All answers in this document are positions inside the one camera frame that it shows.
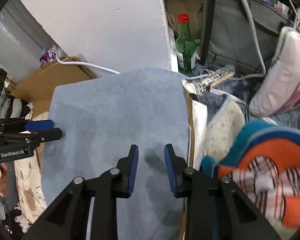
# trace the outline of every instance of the green glass bottle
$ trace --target green glass bottle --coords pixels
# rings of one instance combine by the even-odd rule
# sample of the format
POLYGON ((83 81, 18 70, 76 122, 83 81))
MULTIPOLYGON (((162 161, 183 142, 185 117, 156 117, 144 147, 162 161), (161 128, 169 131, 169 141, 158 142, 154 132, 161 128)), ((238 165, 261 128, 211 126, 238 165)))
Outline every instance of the green glass bottle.
POLYGON ((195 41, 190 37, 189 16, 178 15, 179 37, 176 39, 176 54, 178 69, 183 74, 188 74, 195 66, 195 41))

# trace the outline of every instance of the bottle label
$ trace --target bottle label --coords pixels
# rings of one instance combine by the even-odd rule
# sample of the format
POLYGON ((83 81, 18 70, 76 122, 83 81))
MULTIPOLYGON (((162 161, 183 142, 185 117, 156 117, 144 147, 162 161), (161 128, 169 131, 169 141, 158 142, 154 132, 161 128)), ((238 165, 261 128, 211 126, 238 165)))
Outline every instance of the bottle label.
POLYGON ((195 60, 197 59, 197 51, 194 52, 194 54, 191 57, 191 69, 194 69, 195 67, 195 60))
POLYGON ((179 65, 179 67, 184 68, 184 65, 183 65, 183 54, 180 53, 180 52, 178 52, 177 50, 176 50, 176 54, 177 54, 177 59, 178 59, 178 65, 179 65))

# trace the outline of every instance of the metal screw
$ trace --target metal screw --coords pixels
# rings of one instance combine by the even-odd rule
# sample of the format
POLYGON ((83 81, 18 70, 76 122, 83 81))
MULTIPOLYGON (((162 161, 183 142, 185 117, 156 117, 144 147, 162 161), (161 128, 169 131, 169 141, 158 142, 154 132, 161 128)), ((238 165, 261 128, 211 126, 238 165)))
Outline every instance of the metal screw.
POLYGON ((194 173, 194 169, 192 169, 192 168, 185 168, 185 173, 186 174, 192 174, 192 173, 194 173))
POLYGON ((117 175, 119 174, 120 170, 118 168, 113 168, 110 170, 111 175, 117 175))
POLYGON ((83 178, 76 177, 76 178, 74 178, 73 182, 74 182, 74 184, 79 185, 83 182, 83 178))
POLYGON ((221 181, 223 183, 229 183, 231 181, 231 179, 228 176, 222 176, 221 177, 221 181))

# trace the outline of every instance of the beige bag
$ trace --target beige bag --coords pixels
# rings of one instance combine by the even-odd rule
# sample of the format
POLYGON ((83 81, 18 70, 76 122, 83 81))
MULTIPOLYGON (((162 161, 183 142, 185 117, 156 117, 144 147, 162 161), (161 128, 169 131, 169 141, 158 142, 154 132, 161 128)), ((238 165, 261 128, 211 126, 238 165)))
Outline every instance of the beige bag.
POLYGON ((170 27, 178 32, 178 18, 180 13, 189 15, 191 37, 200 39, 202 25, 202 2, 203 0, 169 0, 166 3, 167 18, 170 27))

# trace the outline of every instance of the striped fabric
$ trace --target striped fabric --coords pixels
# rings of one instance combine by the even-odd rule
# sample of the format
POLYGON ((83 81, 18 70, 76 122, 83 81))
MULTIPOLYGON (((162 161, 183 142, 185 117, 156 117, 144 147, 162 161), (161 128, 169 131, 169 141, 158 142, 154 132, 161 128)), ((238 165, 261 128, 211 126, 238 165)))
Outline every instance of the striped fabric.
POLYGON ((267 219, 282 220, 285 197, 300 197, 300 169, 289 167, 279 173, 268 157, 257 156, 246 171, 234 169, 229 176, 267 219))

